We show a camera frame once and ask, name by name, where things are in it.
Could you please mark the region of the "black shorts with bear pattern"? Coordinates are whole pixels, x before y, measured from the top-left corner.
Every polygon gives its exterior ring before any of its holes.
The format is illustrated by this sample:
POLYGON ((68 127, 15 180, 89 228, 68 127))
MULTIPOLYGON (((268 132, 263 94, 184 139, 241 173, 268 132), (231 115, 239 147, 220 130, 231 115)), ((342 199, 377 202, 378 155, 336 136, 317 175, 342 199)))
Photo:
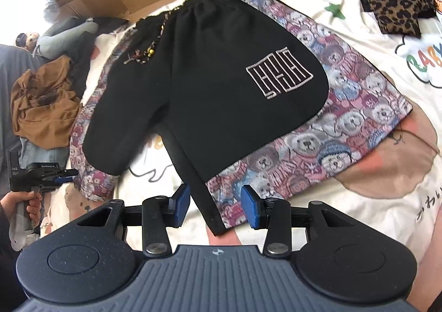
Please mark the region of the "black shorts with bear pattern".
POLYGON ((213 234, 243 224, 241 188, 294 195, 367 155, 411 104, 338 35, 279 0, 187 0, 141 19, 82 143, 118 176, 162 138, 213 234))

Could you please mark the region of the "light blue denim jeans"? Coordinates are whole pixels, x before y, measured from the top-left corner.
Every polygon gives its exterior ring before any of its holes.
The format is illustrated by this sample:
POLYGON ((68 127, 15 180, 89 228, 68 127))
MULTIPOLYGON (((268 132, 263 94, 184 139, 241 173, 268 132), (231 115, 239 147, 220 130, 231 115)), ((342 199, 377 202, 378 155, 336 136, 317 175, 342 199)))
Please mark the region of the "light blue denim jeans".
POLYGON ((26 138, 20 137, 22 144, 20 154, 20 167, 26 168, 28 165, 36 162, 57 162, 61 168, 67 164, 69 157, 68 147, 56 147, 46 150, 38 147, 26 138))

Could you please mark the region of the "brown crumpled garment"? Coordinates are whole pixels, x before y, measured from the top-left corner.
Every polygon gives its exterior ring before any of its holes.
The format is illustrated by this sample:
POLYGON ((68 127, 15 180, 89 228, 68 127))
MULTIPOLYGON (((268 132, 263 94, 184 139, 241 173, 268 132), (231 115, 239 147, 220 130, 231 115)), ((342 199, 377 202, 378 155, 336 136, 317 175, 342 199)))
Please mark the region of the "brown crumpled garment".
POLYGON ((46 150, 67 147, 80 98, 70 87, 70 58, 63 55, 28 69, 13 84, 10 113, 15 136, 46 150))

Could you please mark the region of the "black garment under neck pillow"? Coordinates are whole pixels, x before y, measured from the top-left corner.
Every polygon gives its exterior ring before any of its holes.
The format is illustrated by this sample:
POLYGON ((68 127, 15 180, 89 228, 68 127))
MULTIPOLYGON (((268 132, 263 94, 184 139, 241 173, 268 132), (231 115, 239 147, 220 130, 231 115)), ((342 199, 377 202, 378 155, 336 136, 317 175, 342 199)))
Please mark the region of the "black garment under neck pillow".
POLYGON ((127 20, 114 17, 94 17, 91 22, 98 25, 97 31, 82 32, 73 42, 73 46, 64 53, 70 58, 70 87, 78 98, 82 98, 86 89, 96 38, 102 34, 108 35, 127 24, 127 20))

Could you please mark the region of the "grey neck pillow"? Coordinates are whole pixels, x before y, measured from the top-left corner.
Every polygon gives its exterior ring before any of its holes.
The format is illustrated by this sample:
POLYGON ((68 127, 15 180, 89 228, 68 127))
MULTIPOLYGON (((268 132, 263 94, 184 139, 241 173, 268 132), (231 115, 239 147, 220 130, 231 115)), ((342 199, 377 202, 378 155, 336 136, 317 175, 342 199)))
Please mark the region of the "grey neck pillow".
POLYGON ((33 56, 56 59, 72 46, 83 33, 95 34, 98 29, 99 25, 95 23, 93 18, 71 17, 60 21, 38 38, 35 48, 32 50, 33 56))

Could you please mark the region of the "small bear plush toy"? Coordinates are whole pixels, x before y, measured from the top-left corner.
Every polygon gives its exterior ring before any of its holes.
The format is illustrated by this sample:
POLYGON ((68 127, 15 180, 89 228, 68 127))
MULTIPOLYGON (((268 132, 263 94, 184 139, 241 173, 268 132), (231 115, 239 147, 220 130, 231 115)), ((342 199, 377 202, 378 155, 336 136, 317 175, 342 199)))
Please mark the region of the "small bear plush toy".
POLYGON ((38 33, 19 33, 17 35, 15 44, 17 47, 25 49, 34 54, 39 37, 40 35, 38 33))

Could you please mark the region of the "cream bear print bedsheet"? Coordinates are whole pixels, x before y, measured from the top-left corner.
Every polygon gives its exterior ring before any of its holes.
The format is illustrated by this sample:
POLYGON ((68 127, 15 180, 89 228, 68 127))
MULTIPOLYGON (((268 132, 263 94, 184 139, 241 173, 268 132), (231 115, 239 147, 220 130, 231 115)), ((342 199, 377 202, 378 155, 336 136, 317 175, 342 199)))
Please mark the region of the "cream bear print bedsheet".
MULTIPOLYGON (((360 0, 282 0, 335 32, 356 47, 396 85, 413 109, 379 145, 359 162, 329 180, 308 185, 300 172, 288 180, 294 196, 290 202, 306 207, 311 200, 323 200, 337 210, 356 218, 381 233, 405 244, 418 262, 432 243, 440 243, 441 233, 441 89, 419 83, 411 62, 418 48, 428 59, 440 59, 431 44, 441 43, 441 23, 437 18, 420 20, 422 39, 383 35, 372 13, 363 12, 360 0), (333 17, 326 3, 337 4, 344 18, 333 17)), ((87 88, 86 104, 104 77, 105 60, 132 27, 96 40, 87 88)), ((121 176, 111 197, 126 205, 141 204, 154 195, 171 195, 180 178, 159 136, 154 136, 131 165, 133 171, 121 176)), ((88 200, 72 183, 65 184, 44 200, 41 236, 49 235, 75 218, 100 206, 101 200, 88 200)), ((265 231, 251 229, 248 223, 214 236, 203 223, 192 200, 181 228, 169 229, 172 247, 176 245, 264 245, 265 231)))

